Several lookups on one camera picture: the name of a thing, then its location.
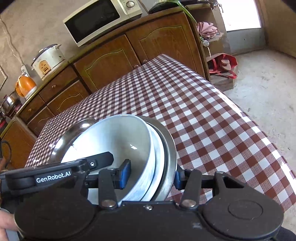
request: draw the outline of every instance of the floor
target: floor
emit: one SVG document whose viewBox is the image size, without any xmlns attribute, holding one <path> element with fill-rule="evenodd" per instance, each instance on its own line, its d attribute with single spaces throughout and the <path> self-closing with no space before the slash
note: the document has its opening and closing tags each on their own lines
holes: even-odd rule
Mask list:
<svg viewBox="0 0 296 241">
<path fill-rule="evenodd" d="M 225 94 L 267 134 L 296 172 L 296 58 L 273 50 L 237 56 L 239 75 Z M 296 233 L 296 207 L 285 213 Z"/>
</svg>

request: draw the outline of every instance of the checkered tablecloth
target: checkered tablecloth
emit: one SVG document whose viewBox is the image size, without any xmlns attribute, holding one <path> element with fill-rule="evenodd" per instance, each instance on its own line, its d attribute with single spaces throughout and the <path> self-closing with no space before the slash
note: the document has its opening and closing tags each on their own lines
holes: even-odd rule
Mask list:
<svg viewBox="0 0 296 241">
<path fill-rule="evenodd" d="M 86 117 L 143 115 L 172 134 L 183 169 L 224 171 L 265 193 L 287 210 L 296 180 L 284 157 L 230 99 L 178 61 L 160 55 L 47 122 L 26 163 L 46 164 L 58 139 Z M 168 198 L 180 199 L 172 187 Z M 204 189 L 201 202 L 212 197 Z"/>
</svg>

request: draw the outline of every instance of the metal bolt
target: metal bolt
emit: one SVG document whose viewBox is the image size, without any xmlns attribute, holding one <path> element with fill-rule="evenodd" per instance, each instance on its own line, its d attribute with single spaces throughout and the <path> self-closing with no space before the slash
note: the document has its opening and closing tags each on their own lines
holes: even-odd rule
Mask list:
<svg viewBox="0 0 296 241">
<path fill-rule="evenodd" d="M 148 211 L 151 211 L 153 209 L 153 207 L 151 205 L 148 205 L 148 204 L 146 204 L 144 207 Z"/>
<path fill-rule="evenodd" d="M 185 199 L 182 201 L 181 206 L 185 208 L 194 207 L 197 203 L 194 200 L 191 199 Z"/>
<path fill-rule="evenodd" d="M 102 201 L 101 204 L 103 207 L 114 207 L 116 205 L 116 202 L 113 200 L 107 199 L 107 200 Z"/>
</svg>

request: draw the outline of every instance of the wooden cabinet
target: wooden cabinet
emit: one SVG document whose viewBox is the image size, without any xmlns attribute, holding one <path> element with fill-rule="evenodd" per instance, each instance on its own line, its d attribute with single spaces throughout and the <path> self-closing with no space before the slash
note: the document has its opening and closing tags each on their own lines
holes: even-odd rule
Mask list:
<svg viewBox="0 0 296 241">
<path fill-rule="evenodd" d="M 205 76 L 197 44 L 184 12 L 141 25 L 126 35 L 142 63 L 166 54 Z"/>
<path fill-rule="evenodd" d="M 140 62 L 125 35 L 100 46 L 76 63 L 75 68 L 92 92 L 129 73 Z"/>
<path fill-rule="evenodd" d="M 28 121 L 37 113 L 37 111 L 45 104 L 43 99 L 39 95 L 36 95 L 34 99 L 27 105 L 27 107 L 21 112 L 20 118 L 25 122 Z"/>
<path fill-rule="evenodd" d="M 88 92 L 80 81 L 76 81 L 65 89 L 54 100 L 48 104 L 48 108 L 54 115 L 62 113 L 64 110 L 77 104 L 88 96 Z"/>
<path fill-rule="evenodd" d="M 68 66 L 55 78 L 53 78 L 39 93 L 41 98 L 47 103 L 65 88 L 71 81 L 77 78 L 77 74 L 71 66 Z"/>
<path fill-rule="evenodd" d="M 29 122 L 28 127 L 35 135 L 39 136 L 46 122 L 48 122 L 53 117 L 54 114 L 48 107 L 45 107 Z"/>
<path fill-rule="evenodd" d="M 12 121 L 14 121 L 13 124 L 2 139 L 8 141 L 11 146 L 10 165 L 18 169 L 24 167 L 36 139 L 25 130 L 19 121 Z M 9 148 L 6 144 L 2 144 L 2 153 L 8 160 Z"/>
</svg>

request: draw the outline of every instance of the kettle handle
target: kettle handle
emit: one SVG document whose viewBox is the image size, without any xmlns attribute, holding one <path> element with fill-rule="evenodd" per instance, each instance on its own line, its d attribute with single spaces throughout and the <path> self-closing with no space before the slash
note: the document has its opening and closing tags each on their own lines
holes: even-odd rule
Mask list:
<svg viewBox="0 0 296 241">
<path fill-rule="evenodd" d="M 20 91 L 20 86 L 19 86 L 19 83 L 18 81 L 16 82 L 15 84 L 15 90 L 17 91 L 18 95 L 21 96 L 21 97 L 25 97 L 22 92 Z"/>
</svg>

